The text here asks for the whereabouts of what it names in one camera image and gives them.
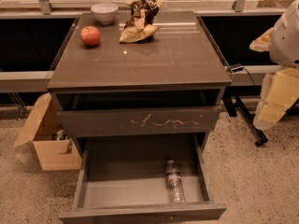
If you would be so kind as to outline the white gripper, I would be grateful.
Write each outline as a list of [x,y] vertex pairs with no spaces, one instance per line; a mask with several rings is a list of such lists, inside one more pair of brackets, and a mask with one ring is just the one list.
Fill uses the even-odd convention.
[[[249,48],[264,52],[280,65],[299,65],[299,0],[295,0],[281,15],[273,29],[253,40]],[[263,79],[261,100],[255,110],[253,125],[259,130],[275,126],[299,99],[299,70],[286,68]]]

